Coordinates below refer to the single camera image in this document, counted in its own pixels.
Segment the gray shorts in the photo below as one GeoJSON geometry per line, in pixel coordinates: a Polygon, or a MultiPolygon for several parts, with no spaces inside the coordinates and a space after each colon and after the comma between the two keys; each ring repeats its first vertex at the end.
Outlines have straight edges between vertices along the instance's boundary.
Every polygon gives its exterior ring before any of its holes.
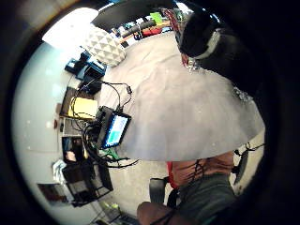
{"type": "Polygon", "coordinates": [[[236,199],[229,183],[229,175],[223,173],[205,175],[190,187],[187,184],[179,188],[181,199],[186,193],[186,200],[178,212],[198,224],[209,223],[216,213],[230,206],[236,199]]]}

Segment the electronic equipment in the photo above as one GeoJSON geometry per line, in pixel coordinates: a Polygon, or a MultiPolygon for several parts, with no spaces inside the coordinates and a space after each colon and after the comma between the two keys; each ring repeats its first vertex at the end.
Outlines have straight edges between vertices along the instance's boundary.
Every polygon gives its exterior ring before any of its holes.
{"type": "Polygon", "coordinates": [[[96,118],[101,124],[97,147],[106,149],[119,145],[123,141],[131,116],[102,106],[96,118]]]}

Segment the white tablecloth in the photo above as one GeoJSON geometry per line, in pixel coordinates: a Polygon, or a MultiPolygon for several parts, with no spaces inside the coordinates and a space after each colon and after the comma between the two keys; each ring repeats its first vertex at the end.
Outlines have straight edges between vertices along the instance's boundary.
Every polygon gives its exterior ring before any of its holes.
{"type": "MultiPolygon", "coordinates": [[[[148,37],[126,48],[104,81],[128,83],[132,121],[121,145],[130,158],[188,160],[234,150],[254,138],[263,120],[254,101],[241,101],[231,82],[213,71],[189,71],[181,63],[173,33],[148,37]]],[[[122,102],[128,99],[126,87],[122,102]]],[[[100,105],[116,107],[117,95],[102,85],[100,105]]]]}

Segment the notepad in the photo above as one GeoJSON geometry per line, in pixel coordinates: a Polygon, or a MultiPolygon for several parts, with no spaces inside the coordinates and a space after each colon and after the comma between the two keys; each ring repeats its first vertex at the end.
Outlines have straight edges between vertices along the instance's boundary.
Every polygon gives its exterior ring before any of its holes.
{"type": "Polygon", "coordinates": [[[77,97],[74,104],[74,116],[71,104],[69,106],[67,114],[72,117],[94,118],[98,110],[98,102],[96,100],[77,97]]]}

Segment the small screen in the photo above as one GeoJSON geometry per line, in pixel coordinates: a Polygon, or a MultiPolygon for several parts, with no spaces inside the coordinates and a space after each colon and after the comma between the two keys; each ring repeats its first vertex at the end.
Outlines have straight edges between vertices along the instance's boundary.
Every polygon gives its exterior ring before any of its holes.
{"type": "Polygon", "coordinates": [[[128,118],[122,117],[120,115],[116,115],[113,118],[112,125],[110,127],[105,142],[105,147],[115,146],[119,144],[127,122],[128,122],[128,118]]]}

